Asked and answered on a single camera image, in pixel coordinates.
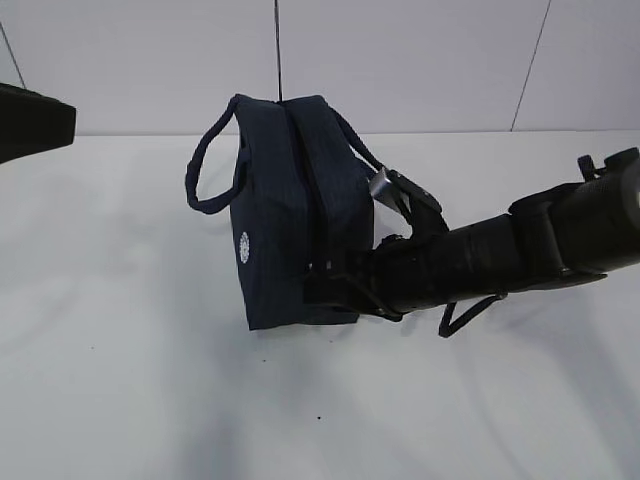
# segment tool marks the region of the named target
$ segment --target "black strap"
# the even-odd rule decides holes
[[[491,305],[496,303],[499,300],[503,300],[506,298],[506,294],[498,294],[493,295],[491,297],[487,297],[484,300],[480,300],[469,310],[460,315],[455,321],[451,321],[453,317],[453,312],[456,309],[457,303],[450,303],[447,305],[447,308],[444,310],[444,315],[442,316],[442,321],[440,322],[440,328],[438,329],[438,335],[442,338],[449,338],[451,335],[456,333],[462,327],[464,327],[467,323],[473,320],[475,317],[484,312]]]
[[[193,157],[187,165],[187,175],[185,176],[185,189],[187,191],[187,202],[189,206],[194,210],[211,215],[218,213],[231,203],[238,193],[244,187],[246,179],[246,170],[249,162],[249,150],[241,150],[238,156],[238,164],[236,167],[236,174],[233,178],[233,185],[226,192],[210,198],[208,200],[199,200],[196,195],[196,188],[198,186],[198,179],[200,178],[200,171],[202,170],[202,162],[204,161],[205,153],[207,153],[207,147],[216,138],[220,132],[227,126],[231,117],[236,110],[240,98],[238,95],[234,96],[230,101],[227,109],[222,114],[220,119],[204,134],[200,143],[193,152]]]
[[[371,167],[375,169],[376,172],[378,170],[381,170],[384,165],[380,163],[376,157],[373,156],[373,153],[369,151],[369,149],[360,139],[353,127],[349,125],[349,122],[347,122],[336,110],[334,110],[333,108],[331,110],[333,111],[333,114],[338,121],[338,125],[340,125],[340,130],[342,130],[342,133],[347,139],[347,142],[349,142],[349,145],[351,145],[353,149],[358,152],[362,156],[362,158],[364,158],[367,163],[371,165]]]

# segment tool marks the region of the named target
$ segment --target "fabric bag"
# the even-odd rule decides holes
[[[199,200],[196,186],[207,147],[234,114],[240,148],[232,187]],[[185,186],[195,210],[211,215],[231,207],[251,330],[357,321],[356,313],[305,304],[303,280],[310,268],[322,265],[328,252],[372,248],[368,179],[381,167],[320,96],[284,102],[244,95],[231,99],[200,140],[187,166]]]

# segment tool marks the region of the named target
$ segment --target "white table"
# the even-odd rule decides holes
[[[441,309],[250,333],[228,213],[186,205],[197,140],[81,137],[0,166],[0,478],[640,476],[640,268],[513,295],[450,340]],[[365,140],[456,227],[640,132]],[[203,195],[236,145],[212,146]],[[402,226],[383,208],[378,238]]]

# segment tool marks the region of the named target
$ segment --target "white surface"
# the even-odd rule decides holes
[[[78,109],[78,132],[206,130],[236,92],[275,98],[265,0],[4,0],[27,86]]]
[[[637,478],[639,268],[515,295],[450,340],[439,309],[250,333],[228,215],[186,206],[197,140],[78,138],[0,168],[0,478]],[[366,141],[459,226],[640,132]],[[236,145],[212,147],[203,195]]]
[[[518,130],[640,128],[640,2],[553,0]]]
[[[547,0],[282,0],[284,88],[364,132],[509,130]]]

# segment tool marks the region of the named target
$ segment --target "logo patch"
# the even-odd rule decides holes
[[[247,263],[249,261],[249,235],[247,232],[242,232],[242,235],[240,235],[238,252],[240,253],[240,261]]]

